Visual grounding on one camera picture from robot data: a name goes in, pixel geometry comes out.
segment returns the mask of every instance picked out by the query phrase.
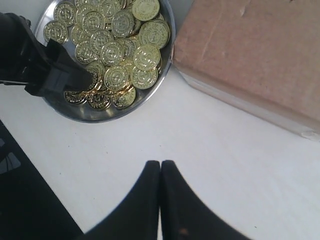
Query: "white table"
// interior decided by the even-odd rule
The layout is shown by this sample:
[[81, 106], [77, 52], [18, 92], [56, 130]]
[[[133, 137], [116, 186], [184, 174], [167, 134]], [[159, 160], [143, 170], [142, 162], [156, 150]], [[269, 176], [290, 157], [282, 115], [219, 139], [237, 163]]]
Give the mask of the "white table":
[[[190, 2], [172, 1], [180, 24]], [[48, 2], [0, 0], [0, 11], [36, 23]], [[174, 69], [146, 104], [116, 121], [71, 121], [3, 85], [0, 119], [84, 232], [119, 204], [147, 160], [169, 159], [247, 236], [319, 239], [320, 144], [192, 89]]]

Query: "pile of coins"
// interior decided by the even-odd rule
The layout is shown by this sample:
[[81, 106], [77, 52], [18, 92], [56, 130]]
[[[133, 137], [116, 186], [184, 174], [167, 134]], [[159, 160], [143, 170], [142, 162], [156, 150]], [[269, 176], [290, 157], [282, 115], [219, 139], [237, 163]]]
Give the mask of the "pile of coins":
[[76, 45], [76, 60], [92, 74], [87, 91], [65, 91], [66, 101], [105, 110], [111, 104], [129, 107], [136, 89], [157, 82], [160, 50], [168, 44], [171, 30], [158, 0], [75, 0], [55, 7], [54, 20], [43, 34], [47, 42], [64, 44], [70, 39]]

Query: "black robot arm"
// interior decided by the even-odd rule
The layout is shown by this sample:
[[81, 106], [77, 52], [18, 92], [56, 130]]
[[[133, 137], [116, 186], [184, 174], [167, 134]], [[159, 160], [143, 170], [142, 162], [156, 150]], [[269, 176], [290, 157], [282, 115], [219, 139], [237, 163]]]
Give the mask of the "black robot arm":
[[92, 75], [61, 44], [39, 43], [30, 25], [22, 16], [0, 12], [0, 84], [25, 85], [28, 93], [39, 97], [88, 89]]

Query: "silver bowl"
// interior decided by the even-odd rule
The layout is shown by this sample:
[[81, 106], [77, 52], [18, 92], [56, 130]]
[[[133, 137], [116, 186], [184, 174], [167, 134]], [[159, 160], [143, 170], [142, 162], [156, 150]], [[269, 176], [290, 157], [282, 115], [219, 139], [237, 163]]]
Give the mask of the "silver bowl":
[[[40, 17], [38, 24], [35, 27], [34, 35], [36, 39], [42, 43], [43, 45], [46, 45], [46, 41], [44, 38], [44, 28], [46, 24], [54, 19], [54, 10], [56, 5], [59, 2], [67, 1], [74, 3], [73, 0], [53, 0], [48, 8], [45, 10], [45, 12]], [[171, 38], [168, 43], [168, 45], [161, 50], [161, 56], [163, 60], [162, 64], [162, 71], [159, 75], [159, 78], [156, 82], [156, 84], [146, 90], [136, 90], [136, 99], [134, 103], [126, 108], [126, 109], [117, 109], [113, 105], [109, 107], [106, 110], [103, 111], [96, 111], [93, 110], [88, 106], [87, 103], [82, 105], [70, 105], [66, 102], [63, 93], [61, 94], [49, 94], [44, 99], [45, 101], [55, 109], [59, 114], [78, 121], [78, 122], [84, 122], [84, 123], [101, 123], [101, 122], [107, 122], [115, 119], [119, 119], [138, 107], [140, 107], [143, 103], [145, 103], [151, 96], [156, 92], [156, 90], [160, 87], [161, 83], [165, 79], [170, 65], [170, 55], [171, 55], [171, 49], [174, 43], [174, 40], [176, 38], [176, 25], [175, 25], [175, 18], [172, 11], [172, 8], [170, 6], [170, 3], [168, 0], [159, 0], [160, 2], [160, 12], [163, 15], [164, 19], [168, 22], [171, 28]], [[75, 49], [76, 46], [71, 42], [70, 39], [63, 44], [65, 49], [68, 51], [70, 56], [75, 60]]]

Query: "brown box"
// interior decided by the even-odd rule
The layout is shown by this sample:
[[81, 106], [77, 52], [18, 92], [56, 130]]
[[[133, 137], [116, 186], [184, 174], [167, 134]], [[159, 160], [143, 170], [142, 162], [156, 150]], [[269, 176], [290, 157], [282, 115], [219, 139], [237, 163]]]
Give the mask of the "brown box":
[[191, 86], [320, 141], [320, 0], [195, 0], [172, 60]]

